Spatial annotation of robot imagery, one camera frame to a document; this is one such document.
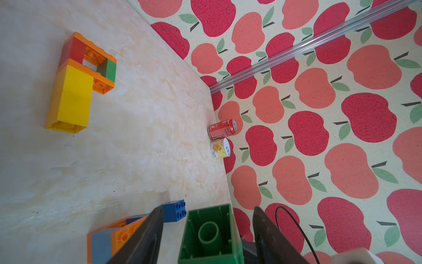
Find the dark blue lego brick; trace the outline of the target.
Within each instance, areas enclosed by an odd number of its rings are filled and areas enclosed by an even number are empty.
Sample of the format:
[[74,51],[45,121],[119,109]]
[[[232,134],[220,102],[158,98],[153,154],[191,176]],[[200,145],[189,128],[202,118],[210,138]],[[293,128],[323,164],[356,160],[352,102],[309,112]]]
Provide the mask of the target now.
[[162,204],[164,222],[178,222],[187,215],[186,203],[184,200],[171,201]]

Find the green lego brick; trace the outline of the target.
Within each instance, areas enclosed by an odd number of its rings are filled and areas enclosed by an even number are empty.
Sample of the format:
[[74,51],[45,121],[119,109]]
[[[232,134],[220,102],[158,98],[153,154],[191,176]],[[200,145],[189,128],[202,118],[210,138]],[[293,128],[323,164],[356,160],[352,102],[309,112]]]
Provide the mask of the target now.
[[187,213],[178,263],[244,263],[242,241],[229,203]]
[[116,63],[108,59],[97,67],[97,72],[108,80],[115,82]]

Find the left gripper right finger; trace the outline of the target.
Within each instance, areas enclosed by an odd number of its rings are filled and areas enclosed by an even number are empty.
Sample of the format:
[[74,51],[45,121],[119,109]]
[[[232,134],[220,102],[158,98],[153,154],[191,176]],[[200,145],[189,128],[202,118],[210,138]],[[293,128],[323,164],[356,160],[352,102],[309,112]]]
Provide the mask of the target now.
[[253,229],[259,264],[308,264],[260,207],[255,207]]

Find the light blue lego brick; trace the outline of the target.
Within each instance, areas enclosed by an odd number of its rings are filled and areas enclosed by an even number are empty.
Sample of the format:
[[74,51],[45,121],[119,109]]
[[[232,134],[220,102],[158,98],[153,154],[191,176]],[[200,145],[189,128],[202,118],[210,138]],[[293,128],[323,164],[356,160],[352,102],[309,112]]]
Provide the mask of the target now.
[[106,264],[112,258],[111,234],[119,228],[103,229],[91,237],[90,264]]

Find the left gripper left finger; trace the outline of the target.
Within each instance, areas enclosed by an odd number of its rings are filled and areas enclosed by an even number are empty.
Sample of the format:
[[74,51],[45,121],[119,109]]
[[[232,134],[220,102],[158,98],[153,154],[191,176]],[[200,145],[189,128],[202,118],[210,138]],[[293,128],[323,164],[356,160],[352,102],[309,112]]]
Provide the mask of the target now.
[[156,207],[109,264],[156,264],[164,225],[161,206]]

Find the red lego brick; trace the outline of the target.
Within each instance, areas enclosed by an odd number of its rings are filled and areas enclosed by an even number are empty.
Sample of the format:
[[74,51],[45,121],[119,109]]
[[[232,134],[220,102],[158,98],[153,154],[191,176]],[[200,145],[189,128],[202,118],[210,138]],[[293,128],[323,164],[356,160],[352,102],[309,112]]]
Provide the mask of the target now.
[[63,45],[58,67],[61,67],[68,59],[72,59],[79,64],[83,64],[86,45],[76,37],[70,38]]

